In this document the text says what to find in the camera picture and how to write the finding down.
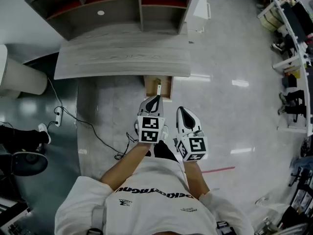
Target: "white desk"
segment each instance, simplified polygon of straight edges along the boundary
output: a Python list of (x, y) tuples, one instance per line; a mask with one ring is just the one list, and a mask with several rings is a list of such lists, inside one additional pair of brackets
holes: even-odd
[(294, 57), (291, 57), (287, 60), (284, 60), (280, 63), (274, 64), (272, 66), (273, 69), (278, 69), (279, 67), (283, 67), (284, 65), (288, 64), (288, 63), (295, 63), (298, 62), (300, 64), (300, 79), (297, 80), (297, 83), (301, 83), (301, 89), (303, 89), (304, 91), (304, 99), (305, 99), (305, 104), (307, 107), (307, 118), (306, 118), (306, 126), (304, 127), (299, 127), (299, 126), (294, 126), (294, 125), (287, 125), (287, 127), (281, 127), (278, 126), (277, 130), (283, 130), (283, 131), (291, 131), (291, 132), (299, 132), (299, 133), (305, 133), (308, 136), (313, 134), (313, 130), (312, 127), (313, 125), (311, 124), (311, 107), (310, 107), (310, 92), (309, 92), (309, 84), (308, 84), (308, 73), (305, 70), (305, 64), (306, 61), (308, 61), (307, 59), (304, 58), (304, 56), (306, 55), (305, 49), (303, 48), (302, 44), (298, 44), (297, 41), (297, 37), (294, 34), (288, 19), (286, 17), (286, 15), (284, 14), (284, 10), (281, 7), (281, 3), (279, 0), (272, 0), (272, 3), (270, 5), (270, 8), (272, 8), (273, 6), (276, 6), (279, 14), (282, 18), (282, 20), (285, 23), (285, 26), (287, 28), (288, 33), (291, 35), (293, 42), (294, 42), (294, 46), (296, 48), (297, 51), (297, 55)]

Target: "wooden cabinet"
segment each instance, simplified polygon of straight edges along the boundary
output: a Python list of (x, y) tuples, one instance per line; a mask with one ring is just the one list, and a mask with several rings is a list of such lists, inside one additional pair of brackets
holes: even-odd
[(179, 34), (190, 0), (25, 0), (65, 39), (106, 24)]

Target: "glossy floor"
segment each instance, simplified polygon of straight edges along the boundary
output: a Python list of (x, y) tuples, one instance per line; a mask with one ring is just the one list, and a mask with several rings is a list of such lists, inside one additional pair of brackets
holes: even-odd
[[(269, 48), (273, 38), (256, 17), (256, 0), (208, 2), (212, 19), (204, 32), (189, 32), (193, 76), (175, 79), (173, 102), (164, 103), (170, 129), (166, 143), (175, 150), (177, 108), (192, 110), (209, 139), (210, 155), (200, 162), (202, 171), (235, 167), (205, 173), (205, 180), (240, 205), (256, 227), (268, 210), (254, 202), (269, 191), (287, 188), (289, 164), (304, 135), (276, 130), (282, 88), (281, 76), (271, 65), (280, 57)], [(82, 79), (78, 116), (94, 123), (107, 144), (124, 151), (125, 134), (133, 132), (143, 98), (140, 77)], [(116, 153), (83, 125), (78, 125), (78, 148), (84, 175), (99, 178), (116, 162)]]

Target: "white cable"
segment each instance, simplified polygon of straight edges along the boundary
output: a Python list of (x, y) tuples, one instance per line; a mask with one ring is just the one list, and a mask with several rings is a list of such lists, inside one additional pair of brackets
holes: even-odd
[(60, 106), (63, 107), (63, 103), (62, 103), (62, 101), (59, 99), (59, 97), (58, 97), (58, 95), (57, 95), (57, 92), (55, 91), (55, 89), (54, 89), (54, 87), (53, 87), (53, 84), (52, 84), (50, 78), (48, 78), (48, 80), (49, 80), (49, 82), (50, 82), (50, 84), (51, 84), (51, 86), (52, 86), (52, 88), (53, 88), (53, 90), (54, 90), (55, 96), (57, 97), (57, 100), (59, 101)]

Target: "electrical outlet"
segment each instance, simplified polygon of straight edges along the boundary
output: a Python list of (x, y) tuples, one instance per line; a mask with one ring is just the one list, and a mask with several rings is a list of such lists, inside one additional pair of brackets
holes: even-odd
[(56, 121), (56, 123), (55, 123), (55, 125), (56, 126), (61, 126), (61, 121), (62, 121), (62, 114), (63, 114), (63, 108), (62, 107), (58, 107), (57, 109), (56, 109), (56, 115), (57, 115), (57, 117), (56, 117), (56, 119), (55, 119), (55, 121)]

